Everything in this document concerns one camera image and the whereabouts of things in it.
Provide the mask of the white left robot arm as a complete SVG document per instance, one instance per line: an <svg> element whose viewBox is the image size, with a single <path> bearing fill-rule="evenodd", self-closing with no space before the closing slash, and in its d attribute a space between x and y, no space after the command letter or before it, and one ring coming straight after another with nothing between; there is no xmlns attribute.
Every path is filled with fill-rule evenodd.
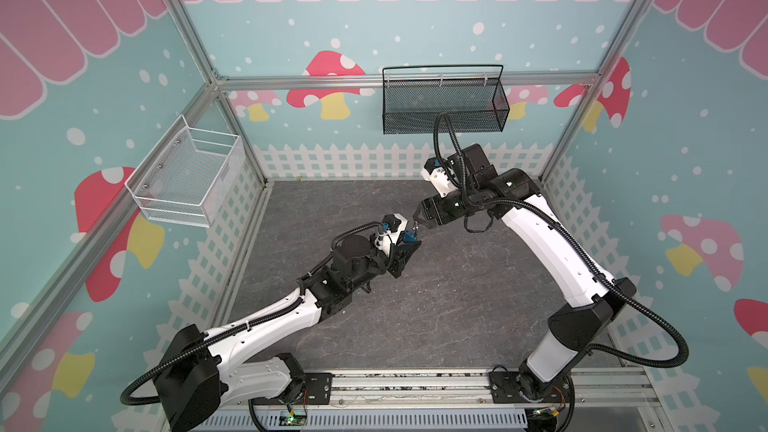
<svg viewBox="0 0 768 432"><path fill-rule="evenodd" d="M227 403L296 399L305 374L291 354L278 354L252 373L239 367L340 313L357 291L369 291L374 279L399 277L420 244L407 218L388 214L334 238L330 253L283 299L224 326L202 331L189 325L177 332L151 379L171 430L190 431Z"/></svg>

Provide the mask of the blue padlock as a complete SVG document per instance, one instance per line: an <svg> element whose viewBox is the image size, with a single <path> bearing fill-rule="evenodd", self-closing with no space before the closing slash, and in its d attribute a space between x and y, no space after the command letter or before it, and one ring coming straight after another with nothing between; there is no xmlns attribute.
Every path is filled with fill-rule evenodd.
<svg viewBox="0 0 768 432"><path fill-rule="evenodd" d="M405 230L403 233L403 242L404 243L415 243L419 241L418 230Z"/></svg>

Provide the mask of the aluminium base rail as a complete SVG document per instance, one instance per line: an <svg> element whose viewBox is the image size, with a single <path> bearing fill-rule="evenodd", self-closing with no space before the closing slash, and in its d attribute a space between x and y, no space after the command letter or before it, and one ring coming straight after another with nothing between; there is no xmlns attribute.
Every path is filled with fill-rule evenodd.
<svg viewBox="0 0 768 432"><path fill-rule="evenodd" d="M202 431L670 431L640 368L574 369L539 401L512 368L310 373L292 403L240 400Z"/></svg>

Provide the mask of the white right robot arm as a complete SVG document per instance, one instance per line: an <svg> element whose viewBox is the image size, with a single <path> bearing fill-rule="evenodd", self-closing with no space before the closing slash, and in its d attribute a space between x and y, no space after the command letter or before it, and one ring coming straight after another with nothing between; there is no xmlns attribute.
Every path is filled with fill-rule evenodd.
<svg viewBox="0 0 768 432"><path fill-rule="evenodd" d="M538 185L518 168L498 173L479 145L445 162L429 158L421 176L437 193L419 205L416 222L434 228L487 211L523 240L560 288L565 303L549 318L546 335L522 362L516 379L521 397L544 400L587 355L589 344L624 308L622 298L634 295L635 286L610 272L604 276L618 289L601 284L597 276L602 267L588 267L561 234Z"/></svg>

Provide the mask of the black mesh wall basket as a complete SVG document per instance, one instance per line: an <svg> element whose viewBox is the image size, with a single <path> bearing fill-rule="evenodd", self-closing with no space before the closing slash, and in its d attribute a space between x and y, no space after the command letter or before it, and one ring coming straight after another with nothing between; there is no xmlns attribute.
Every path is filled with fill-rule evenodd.
<svg viewBox="0 0 768 432"><path fill-rule="evenodd" d="M503 131L510 112L503 72L493 64L384 67L383 133L430 134L444 112L457 132Z"/></svg>

